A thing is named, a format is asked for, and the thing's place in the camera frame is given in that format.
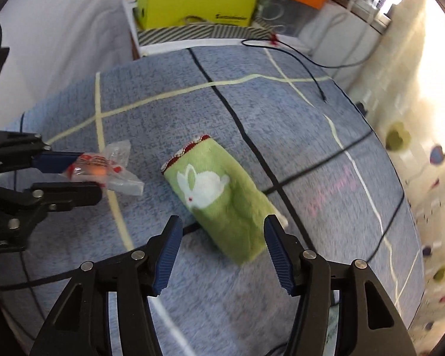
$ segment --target clear plastic packet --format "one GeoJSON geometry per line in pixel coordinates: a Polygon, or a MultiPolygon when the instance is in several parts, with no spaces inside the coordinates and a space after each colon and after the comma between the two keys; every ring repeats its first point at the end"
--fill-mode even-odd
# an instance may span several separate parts
{"type": "Polygon", "coordinates": [[[103,188],[140,196],[144,183],[126,169],[131,152],[128,140],[107,145],[101,153],[84,153],[62,174],[71,182],[97,182],[103,188]]]}

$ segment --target red and white scalloped edge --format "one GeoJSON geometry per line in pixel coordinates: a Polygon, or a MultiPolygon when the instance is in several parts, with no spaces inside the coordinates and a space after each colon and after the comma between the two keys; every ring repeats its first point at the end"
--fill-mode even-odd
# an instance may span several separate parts
{"type": "Polygon", "coordinates": [[[175,164],[179,158],[181,158],[184,154],[186,154],[188,151],[190,151],[194,146],[196,146],[198,143],[201,143],[204,140],[210,139],[211,137],[208,134],[204,134],[200,136],[197,139],[194,139],[190,143],[188,143],[185,147],[183,147],[181,150],[178,150],[175,155],[171,157],[160,169],[161,173],[164,174],[165,171],[173,164],[175,164]]]}

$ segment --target blue gripper pad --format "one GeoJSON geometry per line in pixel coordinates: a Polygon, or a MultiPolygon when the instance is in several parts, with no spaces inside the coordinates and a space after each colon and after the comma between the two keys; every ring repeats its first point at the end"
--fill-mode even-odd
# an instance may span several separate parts
{"type": "Polygon", "coordinates": [[[268,247],[268,252],[271,255],[275,271],[279,277],[280,285],[288,292],[288,294],[290,294],[290,296],[293,296],[292,293],[295,289],[293,266],[279,237],[280,231],[277,232],[278,229],[281,230],[282,234],[285,234],[278,219],[276,219],[276,216],[269,215],[264,222],[265,242],[268,247]]]}
{"type": "Polygon", "coordinates": [[[155,281],[153,282],[152,289],[157,295],[168,285],[182,238],[183,223],[181,219],[177,218],[173,226],[171,226],[171,231],[155,266],[155,281]]]}

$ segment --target gray blue fabric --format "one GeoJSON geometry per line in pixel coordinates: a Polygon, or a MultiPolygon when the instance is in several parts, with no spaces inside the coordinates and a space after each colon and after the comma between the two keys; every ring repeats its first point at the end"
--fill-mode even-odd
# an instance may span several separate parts
{"type": "MultiPolygon", "coordinates": [[[[225,46],[200,47],[193,51],[214,82],[251,74],[283,78],[264,50],[225,46]]],[[[309,78],[293,58],[275,51],[270,54],[288,78],[309,78]]],[[[314,76],[325,77],[320,68],[309,67],[314,76]]],[[[194,222],[160,174],[160,167],[196,136],[211,135],[242,165],[260,190],[272,186],[228,110],[210,87],[105,116],[106,111],[142,99],[205,83],[206,78],[188,50],[143,58],[101,74],[105,143],[129,139],[132,151],[128,168],[145,182],[140,197],[117,195],[135,246],[159,234],[172,214],[179,215],[184,225],[194,222]]],[[[238,84],[218,85],[278,181],[340,151],[325,115],[333,121],[343,146],[370,131],[332,80],[320,82],[328,99],[326,103],[313,81],[293,84],[313,106],[287,82],[256,77],[238,84]]],[[[95,80],[91,78],[43,101],[25,114],[23,131],[38,132],[44,140],[49,140],[87,121],[84,127],[55,141],[53,149],[97,151],[96,125],[92,118],[94,89],[95,80]]],[[[11,127],[18,130],[18,123],[11,127]]],[[[24,170],[18,175],[18,187],[55,179],[56,176],[34,169],[24,170]]],[[[1,177],[0,184],[11,186],[11,175],[1,177]]],[[[353,147],[349,156],[340,154],[284,186],[284,191],[317,251],[327,260],[342,263],[367,258],[373,252],[382,234],[373,205],[386,229],[402,196],[392,163],[374,134],[353,147]]],[[[269,199],[289,220],[287,231],[301,238],[280,195],[273,193],[269,199]]],[[[423,293],[423,267],[418,255],[420,241],[407,201],[403,202],[386,238],[393,247],[398,295],[402,290],[401,315],[409,326],[423,293]]],[[[24,257],[31,279],[38,279],[77,268],[86,260],[99,261],[125,251],[104,199],[95,207],[50,214],[31,235],[24,257]]],[[[395,282],[385,243],[371,267],[394,301],[395,282]]],[[[23,281],[25,276],[18,254],[1,255],[0,285],[23,281]]],[[[34,288],[46,314],[65,283],[34,288]]],[[[12,314],[37,335],[42,320],[30,291],[2,292],[2,297],[12,314]]],[[[183,238],[169,286],[158,300],[198,356],[263,355],[288,338],[298,303],[297,298],[291,298],[280,287],[267,252],[254,262],[238,267],[218,251],[203,230],[183,238]]],[[[163,354],[192,355],[182,350],[165,324],[164,316],[154,305],[151,304],[151,308],[163,354]]],[[[115,310],[110,321],[115,340],[115,310]]]]}

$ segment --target yellow-green box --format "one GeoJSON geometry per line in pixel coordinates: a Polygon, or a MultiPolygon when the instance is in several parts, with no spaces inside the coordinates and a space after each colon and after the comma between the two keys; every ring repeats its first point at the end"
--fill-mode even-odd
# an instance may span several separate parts
{"type": "Polygon", "coordinates": [[[249,26],[257,0],[137,0],[143,29],[183,26],[189,16],[210,23],[249,26]]]}

